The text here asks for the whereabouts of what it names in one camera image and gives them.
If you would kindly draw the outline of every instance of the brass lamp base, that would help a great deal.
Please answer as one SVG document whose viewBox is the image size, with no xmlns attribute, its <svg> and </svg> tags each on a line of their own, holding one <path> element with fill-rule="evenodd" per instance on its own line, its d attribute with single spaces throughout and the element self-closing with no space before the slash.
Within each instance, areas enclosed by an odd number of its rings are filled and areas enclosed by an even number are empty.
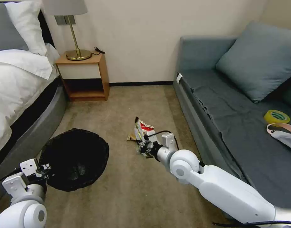
<svg viewBox="0 0 291 228">
<path fill-rule="evenodd" d="M 75 50 L 75 51 L 67 51 L 65 53 L 68 60 L 73 61 L 80 61 L 80 60 L 86 60 L 92 57 L 92 53 L 88 50 Z"/>
</svg>

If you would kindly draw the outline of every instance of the cable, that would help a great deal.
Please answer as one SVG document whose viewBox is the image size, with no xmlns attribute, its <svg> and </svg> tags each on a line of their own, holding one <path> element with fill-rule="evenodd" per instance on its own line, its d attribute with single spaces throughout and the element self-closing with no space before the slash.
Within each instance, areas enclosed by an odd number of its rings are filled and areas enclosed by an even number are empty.
<svg viewBox="0 0 291 228">
<path fill-rule="evenodd" d="M 254 222 L 254 223 L 241 223 L 241 224 L 222 224 L 222 223 L 214 223 L 213 225 L 222 226 L 222 227 L 252 227 L 259 225 L 272 225 L 272 224 L 290 224 L 290 221 L 268 221 L 268 222 Z"/>
<path fill-rule="evenodd" d="M 172 132 L 165 130 L 165 131 L 156 132 L 155 134 L 149 135 L 148 137 L 151 137 L 151 136 L 154 136 L 154 135 L 158 135 L 158 134 L 164 133 L 164 132 L 168 132 L 168 133 L 171 133 L 172 134 Z M 176 139 L 175 136 L 174 136 L 174 139 L 175 139 L 175 142 L 176 142 L 177 149 L 179 150 L 179 146 L 178 146 L 177 139 Z"/>
<path fill-rule="evenodd" d="M 104 51 L 100 50 L 99 48 L 95 47 L 95 51 L 99 52 L 98 54 L 95 54 L 93 52 L 91 52 L 93 55 L 100 55 L 100 54 L 105 54 Z"/>
<path fill-rule="evenodd" d="M 2 177 L 2 178 L 0 179 L 0 181 L 6 179 L 7 177 L 9 177 L 9 176 L 11 176 L 11 175 L 13 175 L 13 174 L 18 173 L 18 170 L 20 170 L 20 169 L 19 169 L 19 168 L 15 168 L 13 172 L 11 172 L 11 173 L 7 174 L 6 176 Z"/>
</svg>

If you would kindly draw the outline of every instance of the black trash bag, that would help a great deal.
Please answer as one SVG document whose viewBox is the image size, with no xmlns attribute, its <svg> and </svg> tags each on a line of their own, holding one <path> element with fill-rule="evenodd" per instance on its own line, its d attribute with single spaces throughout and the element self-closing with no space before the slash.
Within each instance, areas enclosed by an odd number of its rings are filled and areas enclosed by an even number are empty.
<svg viewBox="0 0 291 228">
<path fill-rule="evenodd" d="M 73 128 L 46 143 L 39 163 L 50 164 L 47 184 L 65 192 L 93 184 L 103 173 L 109 146 L 99 135 Z"/>
</svg>

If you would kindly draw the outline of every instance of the pink strap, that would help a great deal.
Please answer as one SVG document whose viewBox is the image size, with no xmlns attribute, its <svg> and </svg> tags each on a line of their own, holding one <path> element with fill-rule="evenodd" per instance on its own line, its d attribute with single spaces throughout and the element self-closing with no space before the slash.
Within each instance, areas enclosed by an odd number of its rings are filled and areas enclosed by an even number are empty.
<svg viewBox="0 0 291 228">
<path fill-rule="evenodd" d="M 282 128 L 284 128 L 284 129 L 286 129 L 286 130 L 288 130 L 288 131 L 291 132 L 291 125 L 290 125 L 290 124 L 287 124 L 287 123 L 272 123 L 272 124 L 269 124 L 269 125 L 267 126 L 267 132 L 268 132 L 269 134 L 272 134 L 272 133 L 274 132 L 273 130 L 270 130 L 269 127 L 270 127 L 271 125 L 275 125 L 275 124 L 277 124 L 277 127 L 278 127 L 278 126 L 281 126 Z"/>
</svg>

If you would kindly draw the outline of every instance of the white wall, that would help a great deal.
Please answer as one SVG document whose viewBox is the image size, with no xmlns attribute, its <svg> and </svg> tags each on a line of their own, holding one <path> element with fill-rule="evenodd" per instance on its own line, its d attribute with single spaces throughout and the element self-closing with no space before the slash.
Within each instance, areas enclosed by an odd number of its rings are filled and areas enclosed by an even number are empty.
<svg viewBox="0 0 291 228">
<path fill-rule="evenodd" d="M 80 48 L 98 46 L 110 82 L 173 80 L 182 35 L 238 35 L 258 20 L 267 0 L 85 0 L 76 17 Z M 56 48 L 74 49 L 70 28 L 46 16 Z"/>
<path fill-rule="evenodd" d="M 291 29 L 291 0 L 269 0 L 260 21 Z"/>
</svg>

